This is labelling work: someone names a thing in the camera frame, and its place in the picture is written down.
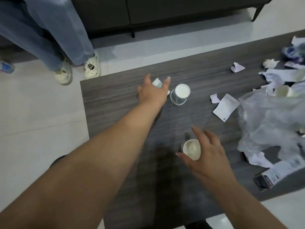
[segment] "translucent plastic bag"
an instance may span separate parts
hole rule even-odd
[[[300,153],[300,146],[305,146],[305,138],[297,131],[305,126],[305,95],[267,96],[265,88],[262,88],[238,100],[241,103],[238,114],[242,138],[237,149],[244,152],[248,159],[258,157],[261,150],[270,146],[281,147],[278,154],[281,160]]]

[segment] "pant leg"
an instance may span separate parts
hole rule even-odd
[[[94,56],[93,46],[71,0],[24,0],[30,15],[56,39],[75,65]]]
[[[38,57],[51,71],[61,68],[61,55],[43,37],[43,31],[27,12],[25,3],[0,0],[0,34]]]

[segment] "foot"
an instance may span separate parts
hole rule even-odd
[[[66,58],[62,62],[61,69],[55,71],[55,79],[61,85],[67,85],[71,83],[72,68],[69,61]]]
[[[92,79],[101,76],[101,64],[99,62],[99,57],[97,51],[95,51],[94,56],[87,60],[84,66],[85,79]]]

